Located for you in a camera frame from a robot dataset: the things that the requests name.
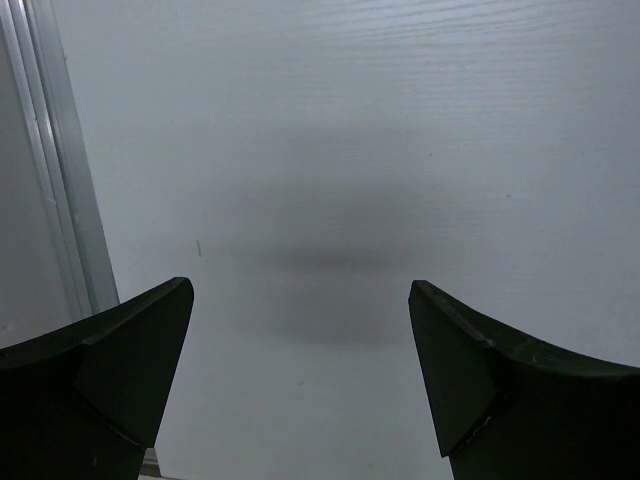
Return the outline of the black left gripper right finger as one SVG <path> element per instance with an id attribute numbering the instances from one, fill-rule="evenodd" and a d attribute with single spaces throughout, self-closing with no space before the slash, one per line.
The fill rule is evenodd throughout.
<path id="1" fill-rule="evenodd" d="M 416 280 L 410 320 L 457 479 L 635 479 L 639 371 L 539 340 Z"/>

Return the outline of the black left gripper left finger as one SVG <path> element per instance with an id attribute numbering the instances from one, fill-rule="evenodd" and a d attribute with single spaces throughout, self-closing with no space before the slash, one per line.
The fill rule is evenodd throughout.
<path id="1" fill-rule="evenodd" d="M 194 289 L 168 280 L 1 351 L 4 479 L 135 479 L 155 445 Z"/>

